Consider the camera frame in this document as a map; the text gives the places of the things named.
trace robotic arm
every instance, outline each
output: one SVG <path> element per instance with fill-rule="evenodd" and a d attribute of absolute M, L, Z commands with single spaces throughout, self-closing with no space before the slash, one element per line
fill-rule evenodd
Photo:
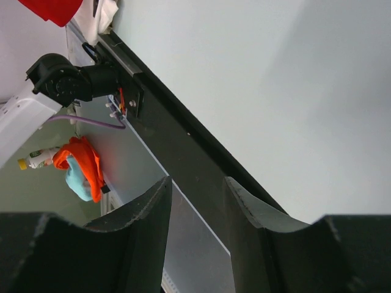
<path fill-rule="evenodd" d="M 22 91 L 0 109 L 0 167 L 47 119 L 74 99 L 117 93 L 117 70 L 110 63 L 75 67 L 59 54 L 47 54 L 27 71 Z"/>

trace light blue cloth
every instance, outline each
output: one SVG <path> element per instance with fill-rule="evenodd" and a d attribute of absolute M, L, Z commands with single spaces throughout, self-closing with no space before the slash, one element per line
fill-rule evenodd
<path fill-rule="evenodd" d="M 65 181 L 69 188 L 72 189 L 82 200 L 92 200 L 91 185 L 81 171 L 78 162 L 73 156 L 69 156 L 67 158 L 67 162 L 69 164 L 69 168 L 65 175 Z"/>

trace red cloth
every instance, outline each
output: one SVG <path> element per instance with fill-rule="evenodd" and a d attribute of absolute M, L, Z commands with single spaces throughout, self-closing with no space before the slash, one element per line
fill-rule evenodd
<path fill-rule="evenodd" d="M 65 26 L 78 11 L 82 0 L 19 0 L 45 21 Z"/>
<path fill-rule="evenodd" d="M 81 139 L 72 137 L 69 143 L 54 155 L 53 164 L 55 168 L 68 169 L 67 157 L 69 155 L 72 155 L 78 162 L 81 171 L 91 185 L 92 200 L 98 203 L 101 200 L 101 188 L 104 185 L 98 153 L 84 136 Z"/>

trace orange cloth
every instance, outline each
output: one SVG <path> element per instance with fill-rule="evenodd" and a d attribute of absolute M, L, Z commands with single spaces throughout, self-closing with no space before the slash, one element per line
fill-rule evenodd
<path fill-rule="evenodd" d="M 81 171 L 91 185 L 92 200 L 98 203 L 101 200 L 100 189 L 104 185 L 99 155 L 84 136 L 81 139 L 72 137 L 69 143 L 54 155 L 53 164 L 55 168 L 68 169 L 67 157 L 69 155 L 72 155 L 78 162 Z"/>

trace white tabletop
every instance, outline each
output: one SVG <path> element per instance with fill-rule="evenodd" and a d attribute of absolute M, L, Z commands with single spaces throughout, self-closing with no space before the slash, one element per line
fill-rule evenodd
<path fill-rule="evenodd" d="M 119 37 L 290 215 L 391 213 L 390 1 L 119 4 Z"/>

